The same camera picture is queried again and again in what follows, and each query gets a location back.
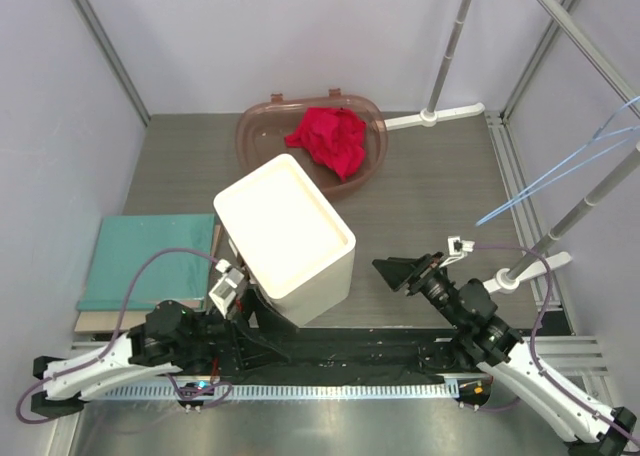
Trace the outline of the red t shirt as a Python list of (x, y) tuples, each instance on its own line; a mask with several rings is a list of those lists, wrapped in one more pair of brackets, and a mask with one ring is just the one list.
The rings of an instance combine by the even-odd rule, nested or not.
[(305, 149), (314, 163), (345, 182), (364, 162), (366, 128), (365, 121), (350, 109), (310, 107), (284, 143), (288, 148)]

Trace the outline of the light blue wire hanger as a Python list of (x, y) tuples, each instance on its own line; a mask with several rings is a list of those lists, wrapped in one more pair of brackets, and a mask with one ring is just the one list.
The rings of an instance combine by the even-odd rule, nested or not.
[(615, 110), (608, 119), (602, 123), (594, 132), (592, 137), (584, 144), (578, 147), (574, 152), (569, 154), (563, 160), (559, 161), (555, 166), (551, 167), (547, 172), (543, 173), (532, 183), (526, 185), (522, 190), (496, 207), (486, 215), (479, 218), (474, 226), (480, 227), (497, 216), (513, 209), (516, 205), (531, 198), (534, 194), (553, 185), (561, 179), (577, 172), (581, 168), (592, 163), (596, 159), (603, 157), (617, 148), (627, 145), (632, 140), (639, 139), (639, 125), (626, 126), (620, 129), (609, 131), (608, 127), (617, 118), (617, 116), (626, 111), (633, 109), (639, 103), (639, 97), (636, 96), (626, 101), (622, 106)]

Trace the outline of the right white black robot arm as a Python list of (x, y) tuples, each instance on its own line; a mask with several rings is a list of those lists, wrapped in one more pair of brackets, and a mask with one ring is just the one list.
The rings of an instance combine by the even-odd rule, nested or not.
[(423, 295), (456, 329), (451, 356), (465, 371), (479, 369), (506, 386), (531, 407), (568, 446), (571, 455), (628, 455), (636, 415), (611, 407), (574, 385), (534, 350), (535, 338), (497, 315), (497, 305), (483, 282), (461, 287), (449, 279), (442, 255), (417, 259), (375, 259), (372, 265), (388, 287), (408, 296)]

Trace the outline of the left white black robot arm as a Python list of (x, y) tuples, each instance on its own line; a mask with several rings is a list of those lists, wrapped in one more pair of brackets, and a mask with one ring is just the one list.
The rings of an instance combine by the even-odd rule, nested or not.
[(144, 323), (82, 356), (36, 358), (33, 374), (42, 388), (30, 398), (31, 411), (54, 419), (78, 413), (107, 391), (147, 377), (206, 372), (236, 377), (263, 364), (290, 361), (267, 334), (299, 328), (255, 286), (213, 289), (209, 298), (208, 310), (163, 301)]

